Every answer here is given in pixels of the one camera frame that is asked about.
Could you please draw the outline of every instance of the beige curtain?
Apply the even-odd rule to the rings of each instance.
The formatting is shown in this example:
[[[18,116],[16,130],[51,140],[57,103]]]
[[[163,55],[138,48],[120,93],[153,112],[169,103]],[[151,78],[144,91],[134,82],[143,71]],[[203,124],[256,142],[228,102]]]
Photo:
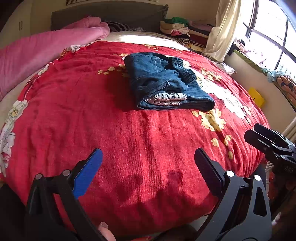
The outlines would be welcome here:
[[[223,62],[233,41],[242,0],[220,0],[216,27],[212,28],[207,46],[202,52],[218,62]]]
[[[291,142],[294,143],[296,141],[296,117],[291,121],[282,134]]]

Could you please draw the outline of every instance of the denim garment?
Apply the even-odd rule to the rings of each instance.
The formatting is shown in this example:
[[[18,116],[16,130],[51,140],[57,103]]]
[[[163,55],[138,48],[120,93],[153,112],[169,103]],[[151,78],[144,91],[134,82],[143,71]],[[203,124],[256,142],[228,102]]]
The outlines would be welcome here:
[[[125,57],[124,63],[130,75],[130,86],[137,107],[140,109],[209,111],[215,106],[213,98],[200,89],[195,73],[184,68],[180,58],[166,57],[158,53],[133,53]],[[184,93],[187,100],[175,106],[153,105],[144,101],[162,92]]]

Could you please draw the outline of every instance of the bed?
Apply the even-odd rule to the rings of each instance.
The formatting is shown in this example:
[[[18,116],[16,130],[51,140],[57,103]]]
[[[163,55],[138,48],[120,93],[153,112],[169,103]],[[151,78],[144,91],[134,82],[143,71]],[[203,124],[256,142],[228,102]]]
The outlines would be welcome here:
[[[137,109],[124,65],[137,52],[183,59],[215,108]],[[7,116],[0,177],[24,203],[36,174],[58,175],[94,148],[103,151],[79,201],[95,225],[106,222],[118,237],[164,231],[211,212],[217,199],[194,163],[197,148],[238,176],[264,162],[243,138],[255,123],[268,127],[247,91],[206,58],[152,32],[115,32],[65,49],[9,92],[0,110]]]

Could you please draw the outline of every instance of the green folded towel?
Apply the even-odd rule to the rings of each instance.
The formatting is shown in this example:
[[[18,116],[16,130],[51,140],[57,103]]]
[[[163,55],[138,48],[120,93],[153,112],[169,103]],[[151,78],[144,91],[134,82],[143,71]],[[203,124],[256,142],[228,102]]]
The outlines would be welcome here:
[[[185,26],[188,26],[188,23],[189,23],[186,19],[180,18],[180,17],[173,17],[171,19],[166,19],[165,22],[166,23],[170,23],[170,24],[173,24],[173,23],[182,23]]]

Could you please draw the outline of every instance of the yellow paper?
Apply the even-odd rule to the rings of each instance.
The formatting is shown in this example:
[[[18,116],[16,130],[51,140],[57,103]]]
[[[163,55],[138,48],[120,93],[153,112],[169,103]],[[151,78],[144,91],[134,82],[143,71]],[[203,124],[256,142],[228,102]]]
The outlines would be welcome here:
[[[253,87],[251,87],[248,91],[249,95],[252,97],[253,101],[256,105],[258,105],[259,108],[263,106],[265,103],[265,100],[263,97],[255,90]]]

